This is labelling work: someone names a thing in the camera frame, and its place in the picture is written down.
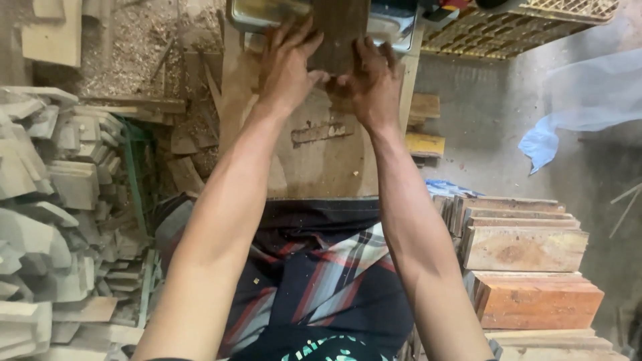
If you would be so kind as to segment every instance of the hand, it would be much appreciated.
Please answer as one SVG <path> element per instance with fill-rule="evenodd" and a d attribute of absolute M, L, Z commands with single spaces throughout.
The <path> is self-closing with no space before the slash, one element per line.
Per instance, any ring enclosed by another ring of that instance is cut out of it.
<path fill-rule="evenodd" d="M 268 29 L 266 34 L 259 99 L 287 116 L 305 100 L 315 83 L 330 79 L 325 71 L 307 70 L 308 58 L 323 41 L 323 33 L 310 29 L 312 17 L 298 29 L 294 28 L 292 18 L 277 29 Z"/>
<path fill-rule="evenodd" d="M 389 42 L 377 48 L 372 38 L 366 37 L 365 40 L 358 39 L 355 47 L 361 60 L 361 69 L 339 76 L 337 84 L 349 91 L 354 113 L 368 132 L 392 127 L 399 129 L 403 66 Z"/>

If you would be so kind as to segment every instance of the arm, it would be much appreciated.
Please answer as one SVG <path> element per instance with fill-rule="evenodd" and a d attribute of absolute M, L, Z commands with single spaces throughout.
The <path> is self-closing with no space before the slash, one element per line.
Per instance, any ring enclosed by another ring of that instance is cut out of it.
<path fill-rule="evenodd" d="M 323 35 L 309 34 L 311 19 L 297 31 L 292 25 L 287 22 L 268 37 L 261 96 L 196 201 L 158 307 L 132 360 L 216 357 L 265 206 L 279 133 L 314 83 L 328 78 L 321 71 L 306 71 L 306 59 Z"/>
<path fill-rule="evenodd" d="M 403 70 L 389 44 L 357 41 L 363 74 L 339 77 L 372 140 L 386 242 L 432 361 L 493 357 L 464 289 L 450 234 L 399 130 Z"/>

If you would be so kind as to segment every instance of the concrete floor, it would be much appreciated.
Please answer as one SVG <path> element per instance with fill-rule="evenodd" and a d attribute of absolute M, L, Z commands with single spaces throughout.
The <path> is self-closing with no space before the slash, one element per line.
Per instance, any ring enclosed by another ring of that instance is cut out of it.
<path fill-rule="evenodd" d="M 578 134 L 558 131 L 552 163 L 530 173 L 530 160 L 517 149 L 521 137 L 542 118 L 542 83 L 549 69 L 642 47 L 642 1 L 623 0 L 609 25 L 533 49 L 506 62 L 488 64 L 437 55 L 421 58 L 415 91 L 439 94 L 441 118 L 424 128 L 446 137 L 437 167 L 424 178 L 447 179 L 488 194 L 557 199 L 591 233 L 580 271 L 606 295 L 593 327 L 617 343 L 615 310 L 642 299 L 642 200 L 617 234 L 609 234 L 629 200 L 610 205 L 642 181 L 642 148 L 581 143 Z M 642 139 L 642 121 L 629 123 Z"/>

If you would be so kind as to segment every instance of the plastic sheet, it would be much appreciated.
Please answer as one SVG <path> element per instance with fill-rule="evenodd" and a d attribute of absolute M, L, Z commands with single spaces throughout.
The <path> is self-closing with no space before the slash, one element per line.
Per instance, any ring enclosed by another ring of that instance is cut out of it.
<path fill-rule="evenodd" d="M 642 119 L 642 48 L 552 70 L 544 83 L 548 115 L 529 130 L 518 148 L 533 170 L 557 153 L 556 128 L 596 132 Z"/>

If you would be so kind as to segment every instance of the yellow plastic crate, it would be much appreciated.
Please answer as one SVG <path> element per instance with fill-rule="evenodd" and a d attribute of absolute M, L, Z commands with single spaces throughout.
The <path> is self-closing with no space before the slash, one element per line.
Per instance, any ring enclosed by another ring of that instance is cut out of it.
<path fill-rule="evenodd" d="M 442 30 L 424 32 L 425 53 L 494 60 L 567 37 L 615 16 L 619 0 L 530 0 L 502 14 L 479 11 L 474 3 Z"/>

